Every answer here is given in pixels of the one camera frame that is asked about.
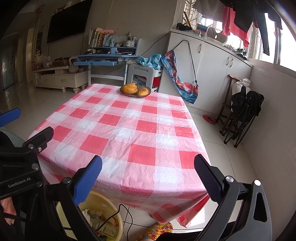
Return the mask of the person's left hand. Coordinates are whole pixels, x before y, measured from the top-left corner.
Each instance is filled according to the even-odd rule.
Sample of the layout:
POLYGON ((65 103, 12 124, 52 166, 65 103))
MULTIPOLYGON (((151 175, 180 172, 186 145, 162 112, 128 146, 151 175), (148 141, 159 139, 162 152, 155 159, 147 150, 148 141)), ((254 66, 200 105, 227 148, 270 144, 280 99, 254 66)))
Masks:
POLYGON ((16 215, 16 210, 11 197, 1 200, 1 207, 5 213, 16 215))

